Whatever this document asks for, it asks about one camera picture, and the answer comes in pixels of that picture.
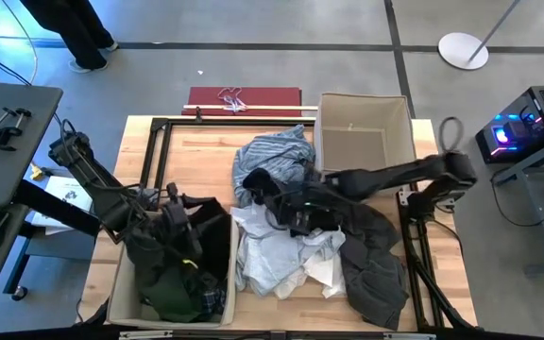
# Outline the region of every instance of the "wooden table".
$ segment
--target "wooden table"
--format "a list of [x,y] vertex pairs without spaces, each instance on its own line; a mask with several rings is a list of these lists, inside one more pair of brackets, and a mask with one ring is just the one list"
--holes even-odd
[[[114,175],[123,184],[140,181],[151,119],[152,116],[127,118],[114,170]],[[257,135],[279,130],[282,127],[175,126],[163,183],[174,181],[189,196],[215,196],[225,208],[229,208],[234,202],[230,172],[236,149],[249,143]],[[437,152],[431,121],[413,120],[413,134],[418,158]],[[307,130],[306,135],[312,140],[311,129]],[[150,186],[154,181],[161,140],[162,138],[157,139],[158,144],[155,147]],[[393,197],[374,197],[371,204],[400,229],[398,208]],[[454,228],[451,215],[436,212],[436,219]],[[439,287],[461,316],[469,323],[476,324],[458,242],[433,223],[428,224],[428,229],[433,267]],[[93,315],[111,293],[120,249],[121,245],[116,246],[106,233],[101,232],[98,235],[79,306],[83,317]],[[392,252],[404,260],[402,242],[394,246]],[[419,284],[422,287],[425,315],[432,323],[430,297],[421,280]],[[324,299],[321,291],[319,283],[308,280],[285,300],[278,300],[274,296],[257,297],[250,291],[240,292],[236,298],[234,321],[223,329],[337,332],[383,330],[361,321],[361,317],[349,307],[344,297]],[[400,315],[399,331],[416,329],[413,303],[409,299]]]

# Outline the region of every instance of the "concrete floor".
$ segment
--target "concrete floor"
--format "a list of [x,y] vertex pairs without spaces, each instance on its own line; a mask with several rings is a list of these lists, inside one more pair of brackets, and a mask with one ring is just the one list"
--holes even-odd
[[[58,38],[38,27],[17,0],[8,2],[31,37]],[[401,43],[434,46],[452,31],[482,38],[511,0],[391,2]],[[59,115],[92,137],[97,158],[110,170],[126,117],[178,114],[191,86],[298,86],[304,105],[316,105],[327,91],[400,94],[404,83],[400,86],[398,74],[405,71],[416,118],[432,119],[436,127],[451,115],[465,122],[462,147],[480,181],[459,201],[456,226],[479,324],[496,332],[544,335],[544,276],[527,279],[521,270],[542,262],[542,234],[501,219],[488,184],[496,169],[482,163],[472,142],[474,133],[527,87],[544,85],[544,53],[491,54],[474,72],[451,68],[436,53],[404,53],[404,67],[397,67],[383,0],[93,0],[93,5],[112,35],[134,48],[115,52],[109,69],[88,75],[68,71],[66,49],[38,48],[36,84],[64,90]],[[1,5],[0,36],[22,37]],[[341,43],[385,45],[387,52],[154,49],[148,43]],[[523,1],[490,45],[544,46],[544,0]],[[0,40],[0,60],[25,77],[32,72],[32,53],[22,40]],[[1,72],[0,79],[16,82]],[[92,124],[95,115],[106,125]],[[40,164],[53,165],[46,151],[57,134],[56,127],[46,133],[36,156]],[[514,188],[501,188],[499,196],[514,219],[531,222],[514,215],[527,204]],[[87,268],[81,262],[32,259],[21,281],[31,296],[11,302],[0,294],[0,315],[13,315],[0,322],[0,332],[72,324]]]

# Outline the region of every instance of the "person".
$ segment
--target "person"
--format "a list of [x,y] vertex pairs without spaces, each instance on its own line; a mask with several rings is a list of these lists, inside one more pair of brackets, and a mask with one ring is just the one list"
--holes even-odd
[[75,56],[69,68],[76,73],[104,70],[109,64],[98,49],[110,52],[119,44],[104,28],[89,0],[20,0],[41,27],[62,37]]

